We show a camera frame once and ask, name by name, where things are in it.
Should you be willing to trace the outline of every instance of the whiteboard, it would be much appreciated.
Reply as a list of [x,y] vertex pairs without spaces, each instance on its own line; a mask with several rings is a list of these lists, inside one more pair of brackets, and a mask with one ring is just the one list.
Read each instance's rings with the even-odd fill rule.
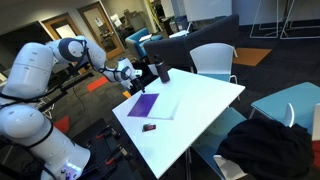
[[232,0],[183,0],[188,21],[213,19],[232,14]]

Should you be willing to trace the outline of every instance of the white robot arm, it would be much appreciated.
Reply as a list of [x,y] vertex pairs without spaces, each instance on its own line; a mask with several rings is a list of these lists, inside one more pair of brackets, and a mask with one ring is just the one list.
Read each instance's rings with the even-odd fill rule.
[[141,76],[128,59],[119,60],[116,69],[106,67],[106,59],[105,52],[83,36],[47,45],[28,43],[17,55],[0,96],[0,134],[28,147],[46,162],[41,179],[79,178],[90,151],[56,129],[30,102],[46,92],[56,63],[89,62],[111,82],[133,81]]

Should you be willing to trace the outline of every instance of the gray couch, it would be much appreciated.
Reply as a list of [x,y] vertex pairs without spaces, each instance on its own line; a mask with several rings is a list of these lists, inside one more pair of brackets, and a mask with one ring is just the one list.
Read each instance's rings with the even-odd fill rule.
[[220,42],[230,45],[238,39],[239,15],[233,14],[222,18],[187,36],[149,41],[144,44],[149,61],[154,62],[154,55],[160,55],[166,65],[177,68],[194,68],[190,50],[208,43]]

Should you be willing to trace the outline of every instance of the white table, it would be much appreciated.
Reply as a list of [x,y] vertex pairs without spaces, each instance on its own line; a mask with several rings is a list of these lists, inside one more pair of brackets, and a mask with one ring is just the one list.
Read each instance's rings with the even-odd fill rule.
[[[145,93],[160,93],[157,101],[163,98],[161,101],[167,101],[166,104],[178,101],[173,120],[127,116],[141,91],[113,109],[156,178],[188,150],[245,88],[177,69],[169,70],[169,76],[169,83],[162,84],[158,78],[146,86]],[[167,93],[171,98],[161,97]],[[156,124],[156,129],[142,132],[143,125],[148,123]]]

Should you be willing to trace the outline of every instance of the purple paper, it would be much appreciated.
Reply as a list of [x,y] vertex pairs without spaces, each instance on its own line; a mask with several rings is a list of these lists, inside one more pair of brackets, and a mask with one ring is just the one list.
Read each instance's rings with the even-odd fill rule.
[[159,94],[141,94],[128,116],[147,117]]

